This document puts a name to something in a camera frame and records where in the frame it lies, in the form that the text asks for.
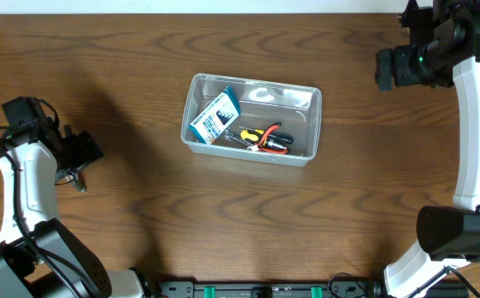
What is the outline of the blue white small box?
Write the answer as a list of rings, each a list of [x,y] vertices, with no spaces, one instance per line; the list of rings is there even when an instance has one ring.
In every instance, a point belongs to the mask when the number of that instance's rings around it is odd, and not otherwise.
[[[238,98],[228,86],[190,123],[189,129],[199,142],[211,145],[240,115]]]

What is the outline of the red black side cutters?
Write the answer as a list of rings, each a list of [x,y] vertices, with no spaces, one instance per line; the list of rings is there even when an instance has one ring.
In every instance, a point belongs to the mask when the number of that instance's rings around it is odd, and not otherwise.
[[[281,126],[281,123],[272,124],[260,138],[259,142],[255,142],[253,145],[249,146],[248,149],[252,151],[263,151],[267,153],[275,153],[280,155],[285,155],[290,152],[288,147],[276,142],[274,139],[270,138],[269,135],[274,132],[277,128]]]

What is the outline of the small yellow black screwdriver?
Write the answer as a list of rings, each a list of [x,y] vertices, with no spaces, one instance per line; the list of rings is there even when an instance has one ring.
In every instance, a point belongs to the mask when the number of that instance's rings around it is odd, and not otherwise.
[[[242,131],[240,132],[241,138],[252,143],[259,142],[265,133],[264,130],[258,129],[258,128],[241,126],[241,129],[242,129]],[[272,139],[275,142],[279,142],[285,145],[289,145],[294,142],[294,138],[290,134],[287,134],[284,132],[270,132],[267,137],[269,139]]]

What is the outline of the silver offset ring wrench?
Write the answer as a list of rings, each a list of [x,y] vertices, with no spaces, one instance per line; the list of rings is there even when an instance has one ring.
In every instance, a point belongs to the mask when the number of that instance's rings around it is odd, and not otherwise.
[[[223,135],[224,135],[224,137],[225,137],[227,140],[229,140],[229,141],[231,141],[231,142],[236,142],[236,143],[238,143],[238,144],[240,144],[240,145],[242,145],[242,146],[244,146],[244,147],[246,147],[246,148],[251,148],[251,147],[253,147],[253,144],[252,144],[251,142],[249,142],[249,141],[241,138],[240,135],[238,135],[238,134],[235,133],[235,132],[232,132],[232,131],[229,130],[229,129],[226,129],[226,130],[223,132]]]

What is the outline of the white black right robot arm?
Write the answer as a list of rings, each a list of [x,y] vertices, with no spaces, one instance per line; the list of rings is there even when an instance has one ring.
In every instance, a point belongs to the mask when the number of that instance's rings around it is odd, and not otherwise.
[[[475,289],[444,278],[480,262],[480,1],[407,3],[398,17],[410,34],[403,46],[376,54],[381,91],[423,85],[454,88],[458,99],[459,167],[451,206],[418,213],[413,245],[382,273],[371,297],[462,297]]]

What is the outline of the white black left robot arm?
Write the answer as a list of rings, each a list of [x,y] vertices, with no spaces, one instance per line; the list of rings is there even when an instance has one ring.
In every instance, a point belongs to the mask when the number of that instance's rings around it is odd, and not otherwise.
[[[109,271],[60,221],[55,187],[103,153],[88,132],[20,122],[0,138],[0,297],[149,297],[134,268]]]

